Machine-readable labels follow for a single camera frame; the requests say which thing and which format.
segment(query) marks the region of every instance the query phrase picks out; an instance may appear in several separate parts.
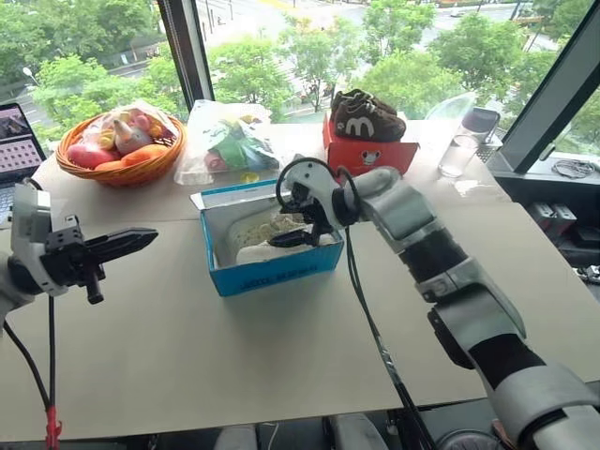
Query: plastic bag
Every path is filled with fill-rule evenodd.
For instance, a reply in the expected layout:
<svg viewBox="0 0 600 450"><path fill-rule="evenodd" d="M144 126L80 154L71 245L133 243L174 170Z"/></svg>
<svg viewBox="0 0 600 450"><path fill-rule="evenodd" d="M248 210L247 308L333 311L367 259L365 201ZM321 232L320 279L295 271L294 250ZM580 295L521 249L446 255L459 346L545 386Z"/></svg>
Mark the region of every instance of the plastic bag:
<svg viewBox="0 0 600 450"><path fill-rule="evenodd" d="M280 160L259 130L268 123L269 111L261 105L196 100L175 183L203 185L213 182L213 173L279 169Z"/></svg>
<svg viewBox="0 0 600 450"><path fill-rule="evenodd" d="M136 100L102 114L83 131L82 142L97 144L103 150L113 150L115 121L138 128L152 140L169 139L179 134L164 112L143 100Z"/></svg>

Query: shoe box logo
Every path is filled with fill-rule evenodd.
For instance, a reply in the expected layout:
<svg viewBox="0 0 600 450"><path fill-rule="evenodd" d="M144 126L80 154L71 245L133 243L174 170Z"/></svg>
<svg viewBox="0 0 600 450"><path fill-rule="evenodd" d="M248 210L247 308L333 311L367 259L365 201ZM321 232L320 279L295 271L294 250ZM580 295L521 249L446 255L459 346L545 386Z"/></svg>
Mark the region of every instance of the shoe box logo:
<svg viewBox="0 0 600 450"><path fill-rule="evenodd" d="M367 127L367 134L369 138L372 138L375 134L375 127L368 117L352 117L348 119L345 126L346 134L362 136L361 131L363 130L363 126ZM344 124L342 122L338 123L337 129L344 129Z"/></svg>
<svg viewBox="0 0 600 450"><path fill-rule="evenodd" d="M363 164L366 166L372 166L381 155L382 152L379 150L377 152L364 151L360 154L360 156L363 157Z"/></svg>

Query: black cable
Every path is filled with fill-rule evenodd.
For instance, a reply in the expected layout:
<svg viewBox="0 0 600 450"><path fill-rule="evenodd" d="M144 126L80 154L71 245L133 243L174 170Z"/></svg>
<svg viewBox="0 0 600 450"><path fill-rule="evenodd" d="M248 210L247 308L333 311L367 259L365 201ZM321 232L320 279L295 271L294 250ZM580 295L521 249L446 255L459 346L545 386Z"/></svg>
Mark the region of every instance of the black cable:
<svg viewBox="0 0 600 450"><path fill-rule="evenodd" d="M44 189L42 189L40 183L38 183L36 180L34 180L33 178L31 178L29 176L27 178L25 178L23 181L24 181L24 183L29 183L31 186L33 186L37 190L44 190Z"/></svg>
<svg viewBox="0 0 600 450"><path fill-rule="evenodd" d="M350 187L352 189L352 194L354 196L354 198L353 198L354 207L356 208L356 213L358 216L360 215L360 195L358 193L358 189L356 188L356 184L354 183L353 177L348 172L348 170L346 170L346 168L344 168L344 167L339 167L339 168L337 168L337 173L334 173L333 170L331 169L331 167L329 167L326 163L324 163L320 159L316 159L316 158L312 158L312 157L303 157L303 158L299 158L299 159L293 161L285 169L283 169L283 171L279 175L279 179L277 180L277 184L276 184L276 197L277 197L277 200L279 201L279 204L281 204L282 207L285 205L285 202L283 201L283 198L281 197L281 184L283 183L285 174L293 166L295 166L296 164L299 164L301 162L314 162L314 163L320 164L320 165L324 166L327 169L327 171L329 171L331 173L332 177L334 177L334 178L344 175L344 177L347 179L348 184L350 185ZM373 338L375 339L375 343L377 344L377 348L379 350L380 357L383 360L385 368L387 369L387 373L388 373L390 379L392 380L392 384L396 388L397 394L400 397L402 404L405 406L405 408L408 409L409 417L412 420L412 423L414 426L414 433L416 434L416 436L418 436L421 445L426 450L435 450L437 448L436 444L435 444L433 438L431 437L431 434L429 433L425 423L423 422L421 413L419 412L417 407L414 405L413 399L411 398L411 395L409 394L408 389L406 388L406 386L404 385L404 382L400 378L398 371L396 369L396 366L394 365L394 362L392 361L392 357L391 357L389 351L385 348L385 345L383 344L382 335L380 334L380 332L377 328L377 325L375 324L375 321L373 320L373 318L371 316L370 310L368 309L367 299L365 298L365 294L363 293L363 288L362 288L362 285L360 282L360 278L358 276L358 268L356 266L356 259L354 257L353 242L352 242L352 239L350 236L350 228L346 227L345 232L346 232L346 255L347 255L347 260L348 260L348 271L350 273L350 281L352 283L352 287L354 288L354 292L356 293L356 296L358 297L358 302L360 303L360 305L365 313L365 316L367 317L367 323L371 330L371 334L373 335Z"/></svg>
<svg viewBox="0 0 600 450"><path fill-rule="evenodd" d="M571 180L585 178L595 171L592 164L577 159L560 159L552 166L552 171Z"/></svg>
<svg viewBox="0 0 600 450"><path fill-rule="evenodd" d="M301 162L313 162L315 164L319 164L319 165L323 166L325 169L327 169L327 171L329 171L329 173L331 173L332 178L336 178L336 175L334 174L334 171L331 169L331 167L329 167L326 163L324 163L320 159L316 159L315 157L300 157L299 159L295 159L294 161L292 161L290 164L288 164L287 166L285 166L283 168L283 170L279 174L277 183L275 184L275 196L277 198L277 201L279 202L279 204L282 207L285 205L285 202L283 201L283 197L281 197L281 185L283 184L285 175L287 172L290 171L290 169L293 166L300 164Z"/></svg>
<svg viewBox="0 0 600 450"><path fill-rule="evenodd" d="M48 330L50 342L50 406L56 405L56 342L54 333L54 297L48 295Z"/></svg>
<svg viewBox="0 0 600 450"><path fill-rule="evenodd" d="M12 328L10 328L10 325L8 325L8 322L6 322L6 321L4 322L3 328L4 328L4 331L7 332L8 337L15 343L15 345L21 352L22 356L25 358L27 365L31 369L31 373L34 376L34 380L36 381L37 390L39 391L39 394L41 395L41 399L44 403L44 409L48 410L50 408L50 398L48 397L48 393L46 392L44 383L41 380L41 377L39 376L39 370L38 370L38 367L36 366L36 362L34 361L34 358L31 357L31 354L25 348L25 346L23 345L21 340L17 337L17 335L15 335L14 331L12 331Z"/></svg>
<svg viewBox="0 0 600 450"><path fill-rule="evenodd" d="M400 378L398 371L396 369L396 366L394 365L394 361L392 360L392 357L390 355L390 352L387 350L387 348L383 344L382 335L380 334L380 332L377 328L377 325L373 321L370 310L368 309L367 300L363 293L363 288L360 283L360 278L358 276L358 268L356 266L356 259L354 257L352 239L350 237L350 228L346 227L345 231L346 231L346 255L347 255L347 259L348 259L348 271L350 272L350 280L352 282L352 286L354 287L354 292L356 293L356 296L358 297L358 301L359 301L361 307L363 308L363 311L365 312L365 316L367 317L368 326L369 326L371 333L377 344L377 348L380 352L380 357L382 358L383 363L385 364L387 373L392 380L392 384L396 388L397 394L400 397L402 404L409 410L409 413L410 413L409 417L412 419L412 422L415 426L415 431L417 432L417 434L420 437L421 444L423 444L427 450L434 450L435 448L437 448L435 441L431 437L431 434L429 433L427 426L423 422L421 413L419 412L417 407L414 405L413 399L411 398L411 395L410 395L408 389L406 388L406 386L404 385L404 382Z"/></svg>

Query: drinking glass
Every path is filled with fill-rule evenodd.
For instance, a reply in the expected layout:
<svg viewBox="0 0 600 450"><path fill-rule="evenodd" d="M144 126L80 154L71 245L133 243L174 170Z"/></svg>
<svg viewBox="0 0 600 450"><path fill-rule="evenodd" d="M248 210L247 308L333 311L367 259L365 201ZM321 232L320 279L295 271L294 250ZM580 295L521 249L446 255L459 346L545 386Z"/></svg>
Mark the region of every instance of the drinking glass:
<svg viewBox="0 0 600 450"><path fill-rule="evenodd" d="M438 169L444 176L457 178L464 174L469 161L475 155L479 142L466 134L455 136L450 142L450 146L443 154Z"/></svg>

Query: cable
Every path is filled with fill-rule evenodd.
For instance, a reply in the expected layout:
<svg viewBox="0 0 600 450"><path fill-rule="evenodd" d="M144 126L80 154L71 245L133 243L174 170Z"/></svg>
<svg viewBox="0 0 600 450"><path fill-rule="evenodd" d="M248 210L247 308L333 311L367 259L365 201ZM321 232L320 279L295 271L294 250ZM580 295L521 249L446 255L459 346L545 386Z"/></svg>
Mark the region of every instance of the cable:
<svg viewBox="0 0 600 450"><path fill-rule="evenodd" d="M283 184L283 180L285 178L285 175L286 175L287 172L290 171L290 169L293 166L295 166L296 164L300 164L301 162L314 162L315 164L319 164L321 166L324 166L324 168L327 169L327 171L329 171L329 173L331 173L332 178L336 178L336 174L331 169L331 167L329 167L325 162L321 161L320 159L316 159L315 157L300 157L299 159L295 159L294 161L292 161L290 164L288 164L287 166L285 166L283 168L283 170L279 174L279 178L277 179L277 183L275 184L275 196L277 198L277 201L281 205L281 207L284 207L285 204L286 204L283 201L283 197L281 196L281 185Z"/></svg>
<svg viewBox="0 0 600 450"><path fill-rule="evenodd" d="M31 177L29 177L29 176L28 176L27 178L25 178L25 179L23 180L23 182L24 182L24 183L29 183L31 186L33 186L33 187L34 187L34 188L36 188L37 190L44 190L44 189L42 189L42 187L41 187L41 184L40 184L40 183L38 183L36 180L34 180L33 178L31 178Z"/></svg>
<svg viewBox="0 0 600 450"><path fill-rule="evenodd" d="M337 168L337 174L338 175L343 174L344 177L347 179L347 181L350 185L350 188L352 189L352 194L354 196L354 206L356 207L358 214L360 214L360 195L358 193L358 189L356 188L356 184L354 183L352 175L344 167ZM390 352L387 350L387 348L383 344L382 335L380 334L379 330L377 329L377 325L375 324L375 321L373 320L373 317L371 316L370 310L368 309L367 299L365 298L365 294L363 293L363 287L361 285L360 278L358 276L358 267L356 265L356 259L354 257L353 241L350 236L350 227L346 227L345 232L346 232L346 258L348 260L348 272L350 273L350 281L352 283L352 286L354 287L354 292L356 293L356 296L358 297L358 302L360 303L363 311L365 312L365 316L367 317L368 326L369 326L369 328L371 330L371 334L373 335L373 338L375 339L375 342L377 344L377 348L379 350L380 357L382 358L383 363L385 364L387 373L390 376L394 387L396 388L397 394L400 397L402 404L406 408L408 408L408 410L410 412L409 416L411 417L411 419L413 421L415 431L416 431L417 435L419 436L419 440L421 441L421 444L427 450L434 450L435 448L437 448L436 444L435 444L433 438L431 437L431 434L429 433L425 423L423 422L421 413L414 405L413 399L411 398L411 395L409 394L408 389L406 388L406 386L404 385L404 382L400 378L400 375L398 374L396 366L394 365L394 361L392 360Z"/></svg>
<svg viewBox="0 0 600 450"><path fill-rule="evenodd" d="M266 450L271 450L271 447L273 446L273 441L275 440L275 437L278 434L278 430L279 430L279 422L277 422L275 424L275 429L273 430L273 434L271 435L271 439L269 439L269 444L266 446Z"/></svg>
<svg viewBox="0 0 600 450"><path fill-rule="evenodd" d="M595 171L592 164L575 159L561 159L554 163L552 171L571 180L585 178Z"/></svg>
<svg viewBox="0 0 600 450"><path fill-rule="evenodd" d="M43 190L41 185L34 180L33 178L25 178L25 183L29 183L37 190ZM31 353L25 348L21 340L17 337L17 335L12 331L10 325L5 321L4 330L7 332L8 336L14 344L17 346L19 351L22 353L27 365L31 369L31 373L34 376L34 380L36 381L37 390L41 396L42 402L44 404L44 410L46 411L48 424L46 426L47 437L46 437L46 447L48 450L55 450L58 448L58 435L61 432L62 426L56 426L56 333L55 333L55 320L54 320L54 297L48 295L48 330L49 330L49 347L50 347L50 394L46 391L44 387L44 383L41 380L41 376L39 375L38 367L36 366L36 362L31 356Z"/></svg>
<svg viewBox="0 0 600 450"><path fill-rule="evenodd" d="M50 406L54 406L56 404L56 342L54 328L54 297L48 295L48 341L50 342Z"/></svg>
<svg viewBox="0 0 600 450"><path fill-rule="evenodd" d="M281 185L283 183L285 175L293 166L295 166L296 164L299 164L301 162L314 162L316 164L320 164L320 165L324 166L327 169L327 171L329 171L331 173L333 178L338 178L341 175L343 175L344 178L346 178L346 180L348 181L348 184L350 185L350 187L352 189L352 194L354 196L354 198L353 198L354 207L356 209L356 216L360 217L360 210L361 210L360 195L358 193L358 189L356 188L356 184L354 183L352 175L344 167L339 167L337 169L337 173L334 173L333 170L331 169L331 167L329 167L325 162L321 161L320 159L313 158L313 157L303 157L303 158L296 159L291 164L286 166L283 169L283 171L281 172L281 174L279 175L279 179L277 180L277 184L276 184L276 197L277 197L277 200L279 201L279 204L281 204L282 207L285 207L285 205L286 205L286 203L283 201L283 198L281 197ZM381 336L379 330L377 329L377 325L375 324L375 321L373 321L370 310L368 309L367 300L365 298L365 294L363 293L363 288L362 288L362 285L360 282L360 278L358 276L358 268L356 266L356 259L354 257L353 242L352 242L352 239L350 236L350 228L346 227L345 232L346 232L346 254L347 254L347 260L348 260L348 271L350 273L350 280L352 283L352 287L354 288L354 292L356 293L356 296L358 297L358 301L365 313L365 316L367 317L367 323L371 330L371 334L373 335L373 338L375 339L375 343L377 344L377 348L379 350L380 357L383 360L385 368L387 369L387 373L388 373L390 379L392 380L392 384L396 388L397 394L400 397L402 404L408 410L409 417L412 421L414 434L418 437L419 442L421 443L423 448L425 448L426 450L435 450L437 448L436 444L435 444L433 438L431 437L431 434L429 433L425 423L423 422L421 413L419 412L417 407L414 405L411 395L409 394L406 386L404 385L403 381L401 380L401 378L398 374L398 371L396 369L396 366L394 365L394 362L392 361L392 357L391 357L389 351L385 348L385 345L383 344L382 336Z"/></svg>
<svg viewBox="0 0 600 450"><path fill-rule="evenodd" d="M46 392L46 388L44 387L44 383L39 375L39 370L36 366L34 358L31 357L31 353L29 353L29 351L25 348L21 340L17 337L17 335L15 335L14 331L12 331L12 328L10 328L8 322L4 322L3 328L4 331L7 332L8 337L14 342L14 344L21 352L22 356L25 358L27 366L29 366L29 368L31 369L31 373L33 374L34 380L36 381L37 390L39 391L41 399L44 403L44 409L48 410L48 408L50 408L50 399L48 397L48 393Z"/></svg>

